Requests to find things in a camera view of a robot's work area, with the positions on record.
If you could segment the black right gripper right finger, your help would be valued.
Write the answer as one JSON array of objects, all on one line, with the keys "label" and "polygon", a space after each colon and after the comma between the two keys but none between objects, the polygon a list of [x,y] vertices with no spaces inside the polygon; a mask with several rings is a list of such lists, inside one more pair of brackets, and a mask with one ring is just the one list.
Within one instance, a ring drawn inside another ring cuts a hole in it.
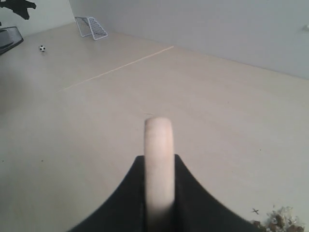
[{"label": "black right gripper right finger", "polygon": [[175,155],[175,185],[176,232],[260,231],[206,191],[177,154]]}]

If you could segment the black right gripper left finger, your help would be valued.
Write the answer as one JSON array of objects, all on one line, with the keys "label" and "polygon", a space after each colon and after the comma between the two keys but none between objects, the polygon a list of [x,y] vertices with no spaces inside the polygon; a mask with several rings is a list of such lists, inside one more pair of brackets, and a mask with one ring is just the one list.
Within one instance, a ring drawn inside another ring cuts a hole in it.
[{"label": "black right gripper left finger", "polygon": [[71,232],[144,232],[144,156],[137,156],[111,196]]}]

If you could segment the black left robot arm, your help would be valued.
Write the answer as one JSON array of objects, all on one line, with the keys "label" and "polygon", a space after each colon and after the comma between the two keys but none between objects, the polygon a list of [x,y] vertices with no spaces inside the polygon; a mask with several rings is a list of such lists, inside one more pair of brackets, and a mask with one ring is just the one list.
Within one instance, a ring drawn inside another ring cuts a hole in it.
[{"label": "black left robot arm", "polygon": [[28,0],[1,0],[0,7],[10,9],[13,13],[19,15],[24,20],[29,20],[30,16],[28,8],[35,10],[37,5]]}]

